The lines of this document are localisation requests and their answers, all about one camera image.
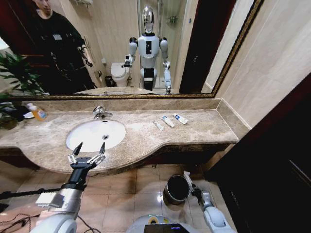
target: drain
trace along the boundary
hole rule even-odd
[[[109,135],[105,134],[104,136],[102,136],[102,139],[106,140],[106,139],[108,139],[108,137],[109,137]]]

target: hand soap bottle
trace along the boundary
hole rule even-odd
[[[47,113],[43,111],[41,108],[38,108],[37,106],[33,105],[32,103],[28,103],[27,107],[30,111],[32,111],[34,117],[37,120],[44,121],[47,118]]]

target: glass shower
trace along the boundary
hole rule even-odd
[[[141,35],[145,31],[143,21],[141,19],[141,13],[143,8],[148,5],[151,6],[154,11],[154,33],[160,39],[165,37],[168,40],[168,61],[170,61],[171,63],[170,71],[172,85],[174,84],[177,61],[179,56],[179,47],[186,3],[187,0],[138,0],[139,35]],[[165,93],[164,67],[161,52],[157,57],[155,68],[158,70],[158,73],[153,92]]]

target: gold mirror frame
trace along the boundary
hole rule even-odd
[[[141,95],[64,95],[64,96],[12,96],[8,100],[107,100],[107,99],[198,99],[198,98],[214,98],[224,81],[236,55],[239,52],[239,49],[247,36],[247,33],[254,22],[254,19],[262,6],[264,0],[254,0],[253,5],[250,8],[250,11],[247,14],[247,17],[244,21],[244,24],[237,36],[236,41],[230,51],[230,54],[227,57],[227,60],[222,68],[222,71],[214,85],[214,88],[211,93],[208,94],[141,94]]]

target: toothpaste tube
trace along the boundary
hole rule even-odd
[[[173,122],[172,122],[169,118],[167,118],[167,116],[163,116],[163,117],[162,117],[162,120],[164,120],[165,123],[167,123],[169,126],[171,126],[172,128],[174,128]]]
[[[173,114],[174,117],[179,120],[181,123],[183,123],[184,125],[188,122],[187,119],[185,119],[184,117],[180,116],[180,115],[177,115],[176,113]]]
[[[154,121],[154,124],[155,124],[155,126],[157,126],[157,127],[159,128],[159,130],[161,130],[161,131],[164,129],[163,126],[160,125],[157,121]]]

